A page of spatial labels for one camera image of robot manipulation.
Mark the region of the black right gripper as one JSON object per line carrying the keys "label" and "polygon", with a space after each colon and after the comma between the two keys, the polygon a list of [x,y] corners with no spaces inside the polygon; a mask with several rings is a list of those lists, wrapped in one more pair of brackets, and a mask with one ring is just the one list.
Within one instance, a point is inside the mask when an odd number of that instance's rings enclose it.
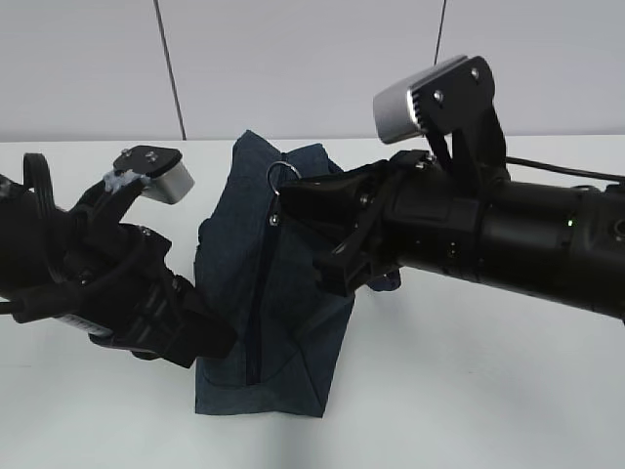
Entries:
{"label": "black right gripper", "polygon": [[402,267],[479,280],[479,196],[464,193],[425,150],[292,180],[278,191],[289,221],[333,243],[313,260],[317,283],[330,293],[350,296]]}

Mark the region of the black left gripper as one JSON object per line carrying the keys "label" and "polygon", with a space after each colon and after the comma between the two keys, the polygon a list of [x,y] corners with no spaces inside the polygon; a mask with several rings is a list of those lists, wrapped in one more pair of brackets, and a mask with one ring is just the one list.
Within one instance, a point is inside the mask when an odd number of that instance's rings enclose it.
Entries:
{"label": "black left gripper", "polygon": [[144,361],[223,360],[237,333],[166,268],[170,246],[133,225],[99,234],[71,219],[12,219],[9,314],[21,324],[59,320]]}

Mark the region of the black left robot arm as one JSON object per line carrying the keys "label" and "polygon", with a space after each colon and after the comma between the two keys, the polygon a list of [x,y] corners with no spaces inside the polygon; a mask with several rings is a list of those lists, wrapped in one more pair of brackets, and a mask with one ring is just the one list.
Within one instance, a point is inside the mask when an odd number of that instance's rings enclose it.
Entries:
{"label": "black left robot arm", "polygon": [[167,267],[170,240],[123,220],[137,198],[172,205],[193,185],[177,149],[136,146],[64,210],[44,155],[26,154],[22,180],[1,181],[2,313],[59,320],[147,361],[226,357],[236,332]]}

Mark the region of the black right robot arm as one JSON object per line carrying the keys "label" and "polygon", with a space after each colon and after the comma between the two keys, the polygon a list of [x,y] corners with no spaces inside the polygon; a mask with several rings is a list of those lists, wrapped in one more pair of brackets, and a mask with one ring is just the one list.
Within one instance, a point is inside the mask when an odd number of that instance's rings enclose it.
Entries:
{"label": "black right robot arm", "polygon": [[624,316],[624,192],[498,174],[467,191],[423,150],[285,182],[282,216],[325,238],[318,285],[348,295],[413,268]]}

